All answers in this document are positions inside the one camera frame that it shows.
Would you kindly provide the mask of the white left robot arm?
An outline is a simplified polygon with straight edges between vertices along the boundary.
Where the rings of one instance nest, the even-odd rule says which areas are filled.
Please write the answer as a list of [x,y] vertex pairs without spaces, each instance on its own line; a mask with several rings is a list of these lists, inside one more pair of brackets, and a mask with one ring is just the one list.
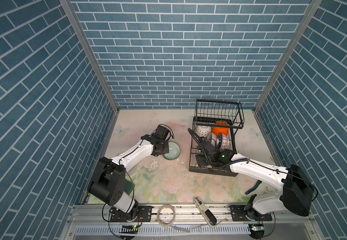
[[170,139],[174,139],[172,129],[160,124],[150,135],[142,136],[124,153],[111,158],[100,158],[88,183],[88,193],[134,218],[139,203],[134,196],[130,197],[125,192],[126,176],[129,175],[129,170],[146,157],[167,154]]

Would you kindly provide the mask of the black wire dish rack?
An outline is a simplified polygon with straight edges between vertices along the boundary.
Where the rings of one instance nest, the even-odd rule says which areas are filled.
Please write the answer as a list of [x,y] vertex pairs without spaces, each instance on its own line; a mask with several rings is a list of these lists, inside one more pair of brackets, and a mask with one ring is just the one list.
[[198,99],[192,121],[189,171],[235,177],[230,167],[237,153],[235,135],[244,125],[239,102]]

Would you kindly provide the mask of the red striped ceramic bowl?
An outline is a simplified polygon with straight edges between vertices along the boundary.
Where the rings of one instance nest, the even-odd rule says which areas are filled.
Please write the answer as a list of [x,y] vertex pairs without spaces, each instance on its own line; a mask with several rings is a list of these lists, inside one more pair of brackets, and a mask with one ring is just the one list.
[[218,144],[218,138],[217,136],[213,133],[213,132],[210,132],[207,136],[207,140],[214,146],[216,147],[217,144]]

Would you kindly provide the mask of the orange plastic bowl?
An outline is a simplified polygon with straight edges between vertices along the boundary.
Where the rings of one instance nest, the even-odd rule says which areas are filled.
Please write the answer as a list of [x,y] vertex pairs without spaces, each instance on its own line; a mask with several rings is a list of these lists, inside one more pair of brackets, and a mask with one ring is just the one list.
[[214,133],[217,137],[219,134],[224,134],[225,136],[228,136],[229,124],[226,121],[216,121],[215,126],[212,127],[212,133]]

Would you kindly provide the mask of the green patterned ceramic bowl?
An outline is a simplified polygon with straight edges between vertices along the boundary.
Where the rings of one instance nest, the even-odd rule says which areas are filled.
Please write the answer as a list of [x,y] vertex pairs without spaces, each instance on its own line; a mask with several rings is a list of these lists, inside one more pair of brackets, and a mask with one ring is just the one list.
[[200,138],[208,139],[208,136],[210,135],[212,131],[211,126],[196,126],[195,132]]

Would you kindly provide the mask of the green striped ceramic bowl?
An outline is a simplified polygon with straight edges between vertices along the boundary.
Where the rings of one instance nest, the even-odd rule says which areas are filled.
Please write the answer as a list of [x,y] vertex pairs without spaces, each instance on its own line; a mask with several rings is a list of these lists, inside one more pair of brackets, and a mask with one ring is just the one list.
[[175,160],[180,155],[180,148],[174,142],[169,142],[169,152],[164,154],[163,157],[167,160]]

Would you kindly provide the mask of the blue triangle patterned bowl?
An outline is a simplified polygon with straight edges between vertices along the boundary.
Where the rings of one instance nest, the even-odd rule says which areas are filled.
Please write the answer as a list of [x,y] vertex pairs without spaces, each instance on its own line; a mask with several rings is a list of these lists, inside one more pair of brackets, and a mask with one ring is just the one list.
[[220,151],[230,148],[229,138],[227,135],[219,133],[217,136],[217,148],[220,149]]

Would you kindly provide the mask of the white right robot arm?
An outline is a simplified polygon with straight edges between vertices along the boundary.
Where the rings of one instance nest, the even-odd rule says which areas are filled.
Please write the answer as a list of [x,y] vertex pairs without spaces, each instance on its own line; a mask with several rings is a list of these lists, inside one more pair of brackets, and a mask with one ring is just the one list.
[[210,142],[195,137],[200,155],[214,169],[230,169],[238,175],[245,175],[274,188],[265,195],[251,195],[244,213],[248,219],[258,221],[268,213],[286,211],[307,217],[314,190],[303,170],[297,165],[281,167],[249,159],[234,151],[220,152]]

